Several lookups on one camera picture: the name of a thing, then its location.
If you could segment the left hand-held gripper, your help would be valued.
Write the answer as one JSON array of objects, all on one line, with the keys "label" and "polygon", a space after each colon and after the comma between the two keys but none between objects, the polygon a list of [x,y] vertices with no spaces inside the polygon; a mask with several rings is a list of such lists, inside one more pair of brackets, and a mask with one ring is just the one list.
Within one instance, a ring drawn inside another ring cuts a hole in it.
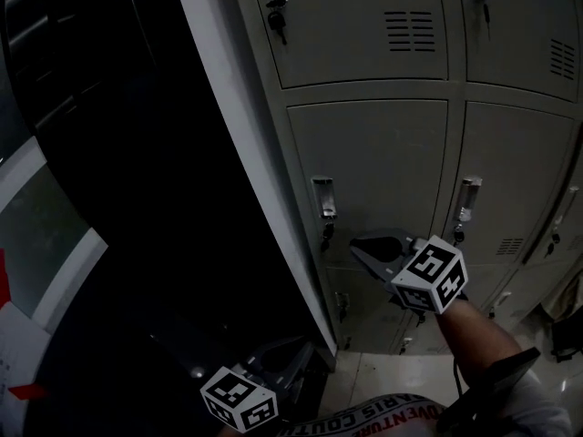
[{"label": "left hand-held gripper", "polygon": [[[313,344],[303,336],[261,345],[245,363],[254,368],[273,368],[278,392],[288,391],[305,371]],[[200,389],[208,411],[238,432],[254,431],[279,417],[274,391],[222,366]]]}]

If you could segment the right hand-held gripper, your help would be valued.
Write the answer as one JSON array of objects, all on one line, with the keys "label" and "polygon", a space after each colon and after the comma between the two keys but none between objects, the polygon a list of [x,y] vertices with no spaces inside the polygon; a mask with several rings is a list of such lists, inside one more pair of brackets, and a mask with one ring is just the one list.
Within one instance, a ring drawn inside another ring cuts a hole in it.
[{"label": "right hand-held gripper", "polygon": [[379,229],[350,241],[357,261],[391,288],[406,309],[443,314],[469,281],[460,249],[432,236],[402,269],[402,253],[371,254],[366,250],[409,250],[416,237],[401,229]]}]

